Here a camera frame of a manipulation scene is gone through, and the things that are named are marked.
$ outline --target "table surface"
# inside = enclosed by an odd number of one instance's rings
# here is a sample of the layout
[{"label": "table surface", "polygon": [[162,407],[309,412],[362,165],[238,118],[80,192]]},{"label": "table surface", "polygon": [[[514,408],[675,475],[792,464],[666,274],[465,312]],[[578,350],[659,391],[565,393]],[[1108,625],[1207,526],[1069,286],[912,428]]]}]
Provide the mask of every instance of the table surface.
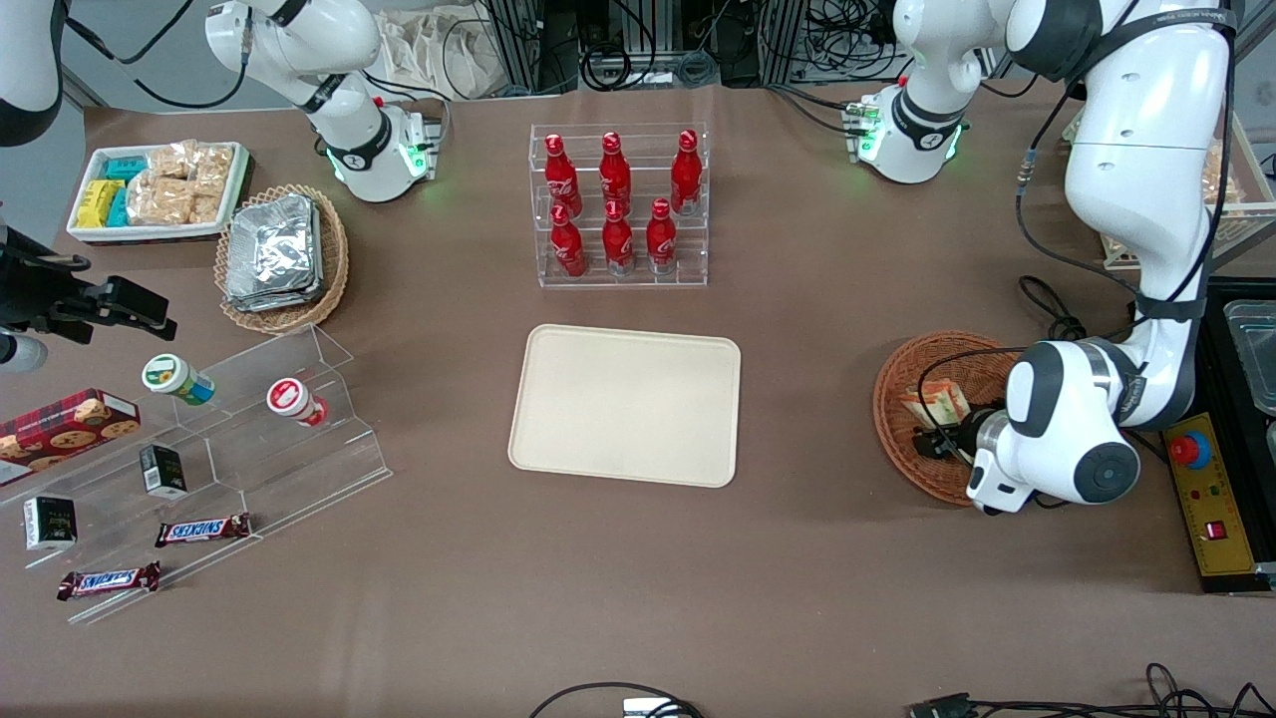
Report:
[{"label": "table surface", "polygon": [[[396,474],[91,627],[68,626],[55,587],[23,573],[20,542],[0,542],[5,714],[517,717],[558,689],[623,680],[718,717],[902,715],[954,691],[1143,699],[1150,661],[1228,700],[1247,680],[1267,687],[1273,604],[1198,594],[1150,457],[1110,506],[990,519],[921,494],[878,446],[873,381],[901,342],[943,328],[1040,337],[1046,318],[1018,274],[1054,283],[1092,330],[1120,325],[1115,286],[1036,254],[1014,227],[1014,172],[1055,92],[980,93],[961,152],[919,186],[849,165],[836,134],[762,91],[458,103],[438,180],[379,205],[337,184],[301,112],[89,111],[89,148],[234,139],[258,161],[254,190],[304,182],[333,199],[352,269],[324,328],[356,356],[355,407]],[[708,287],[541,289],[528,126],[693,116],[712,116]],[[1063,199],[1064,159],[1044,154],[1028,222],[1092,256]],[[212,244],[57,246],[168,296],[171,348],[197,366],[263,339],[219,312]],[[739,343],[735,480],[514,469],[523,346],[541,323]],[[170,348],[122,328],[50,344],[42,372],[3,380],[0,414],[88,385],[138,395],[138,367]],[[619,700],[553,715],[618,715]]]}]

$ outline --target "acrylic bottle rack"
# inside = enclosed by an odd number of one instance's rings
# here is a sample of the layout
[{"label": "acrylic bottle rack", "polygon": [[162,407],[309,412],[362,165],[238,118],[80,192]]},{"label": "acrylic bottle rack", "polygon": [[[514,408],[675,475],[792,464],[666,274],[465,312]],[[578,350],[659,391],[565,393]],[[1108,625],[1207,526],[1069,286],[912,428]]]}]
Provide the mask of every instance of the acrylic bottle rack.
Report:
[{"label": "acrylic bottle rack", "polygon": [[[135,589],[71,601],[71,624],[98,621],[149,596],[162,597],[166,588],[392,474],[337,371],[351,358],[313,324],[231,356],[203,370],[217,384],[208,404],[188,407],[165,395],[145,397],[138,402],[140,431],[66,462],[65,469],[47,478],[22,480],[14,485],[22,494],[0,500],[0,522],[20,527],[22,505],[36,495],[75,502],[75,546],[56,553],[28,552],[27,569],[47,582],[50,601],[69,571],[112,571],[160,561],[158,592]],[[269,411],[265,390],[283,377],[301,380],[328,403],[323,425],[302,427]],[[168,501],[145,494],[138,454],[151,444],[179,453],[186,496]],[[250,537],[154,546],[161,523],[244,511],[251,515]]]},{"label": "acrylic bottle rack", "polygon": [[[674,216],[678,224],[675,241],[676,268],[669,274],[651,270],[647,258],[647,221],[651,201],[657,196],[669,198],[670,170],[678,156],[678,135],[693,129],[699,135],[698,149],[704,166],[701,173],[699,212],[689,217]],[[632,213],[634,269],[627,275],[612,275],[607,270],[607,258],[602,249],[602,186],[598,181],[598,163],[602,161],[602,135],[615,131],[620,135],[621,150],[629,159],[633,180]],[[568,157],[575,165],[577,181],[584,209],[574,219],[581,230],[584,254],[590,269],[581,277],[570,277],[554,258],[550,242],[550,189],[545,181],[545,136],[558,134]],[[709,135],[708,124],[648,122],[648,124],[596,124],[596,125],[532,125],[528,148],[528,166],[532,189],[532,235],[536,240],[536,272],[542,287],[643,287],[643,286],[703,286],[709,281]]]}]

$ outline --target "round wicker basket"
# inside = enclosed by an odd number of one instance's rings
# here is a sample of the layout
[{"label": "round wicker basket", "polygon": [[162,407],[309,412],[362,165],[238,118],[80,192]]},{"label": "round wicker basket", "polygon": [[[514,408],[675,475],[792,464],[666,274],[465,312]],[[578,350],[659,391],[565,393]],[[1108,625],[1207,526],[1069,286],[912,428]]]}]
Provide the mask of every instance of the round wicker basket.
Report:
[{"label": "round wicker basket", "polygon": [[[891,463],[921,491],[954,504],[970,506],[966,483],[970,467],[961,459],[943,462],[924,459],[912,448],[912,430],[917,420],[900,403],[900,395],[916,392],[917,377],[930,365],[946,356],[971,348],[995,348],[990,338],[965,332],[935,332],[919,335],[896,348],[873,388],[873,425]],[[1014,366],[1014,353],[980,353],[963,356],[939,367],[928,380],[948,379],[961,386],[971,404],[986,404],[1005,394],[1005,379]]]},{"label": "round wicker basket", "polygon": [[[337,216],[337,209],[322,191],[311,186],[286,184],[272,186],[248,198],[244,205],[273,201],[285,194],[304,194],[319,205],[319,236],[323,244],[323,275],[328,284],[319,301],[313,304],[300,304],[297,306],[285,306],[268,311],[240,311],[222,300],[222,312],[232,321],[245,329],[259,330],[269,334],[286,333],[302,324],[323,321],[332,314],[341,301],[341,295],[346,292],[346,281],[350,278],[350,245],[346,241],[346,227]],[[222,227],[222,236],[217,240],[217,264],[213,265],[213,281],[217,288],[226,293],[226,251],[230,242],[230,224]]]}]

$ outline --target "coca-cola bottle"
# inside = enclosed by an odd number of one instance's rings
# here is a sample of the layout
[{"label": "coca-cola bottle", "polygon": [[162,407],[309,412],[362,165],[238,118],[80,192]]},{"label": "coca-cola bottle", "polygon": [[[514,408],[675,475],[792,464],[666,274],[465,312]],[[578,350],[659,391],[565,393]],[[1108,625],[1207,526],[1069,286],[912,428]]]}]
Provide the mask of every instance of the coca-cola bottle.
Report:
[{"label": "coca-cola bottle", "polygon": [[563,265],[567,275],[584,275],[584,272],[590,270],[590,260],[586,259],[584,247],[581,245],[581,230],[572,223],[568,208],[563,204],[555,204],[550,209],[550,218],[554,221],[554,230],[550,231],[554,256]]},{"label": "coca-cola bottle", "polygon": [[575,180],[575,166],[563,150],[563,138],[558,134],[545,135],[545,182],[550,185],[550,196],[555,204],[567,207],[572,218],[581,216],[581,185]]},{"label": "coca-cola bottle", "polygon": [[634,270],[634,232],[619,201],[611,199],[604,208],[607,221],[602,224],[602,247],[607,253],[607,270],[623,277]]},{"label": "coca-cola bottle", "polygon": [[620,152],[620,135],[609,131],[602,135],[602,163],[598,165],[602,180],[602,200],[620,205],[623,216],[629,216],[629,193],[633,182],[629,180],[629,159]]},{"label": "coca-cola bottle", "polygon": [[651,203],[651,221],[647,222],[647,256],[651,258],[651,270],[667,274],[674,270],[674,238],[678,227],[669,217],[669,199],[660,196]]},{"label": "coca-cola bottle", "polygon": [[688,217],[701,210],[701,172],[704,165],[697,150],[695,130],[684,129],[678,135],[678,157],[674,157],[672,193],[670,204],[680,217]]}]

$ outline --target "snickers logo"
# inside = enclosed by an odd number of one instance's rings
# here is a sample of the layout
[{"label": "snickers logo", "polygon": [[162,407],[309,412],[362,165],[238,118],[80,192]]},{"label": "snickers logo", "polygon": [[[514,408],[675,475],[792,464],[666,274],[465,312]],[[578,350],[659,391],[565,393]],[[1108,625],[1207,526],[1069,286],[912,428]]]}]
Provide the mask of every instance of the snickers logo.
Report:
[{"label": "snickers logo", "polygon": [[91,574],[84,576],[79,588],[82,592],[87,592],[126,587],[133,583],[133,579],[137,575],[137,569],[130,569],[128,571],[108,571],[106,574]]},{"label": "snickers logo", "polygon": [[222,527],[226,525],[226,519],[214,519],[212,522],[195,522],[193,524],[177,524],[168,531],[168,539],[197,539],[204,537],[214,537],[222,532]]}]

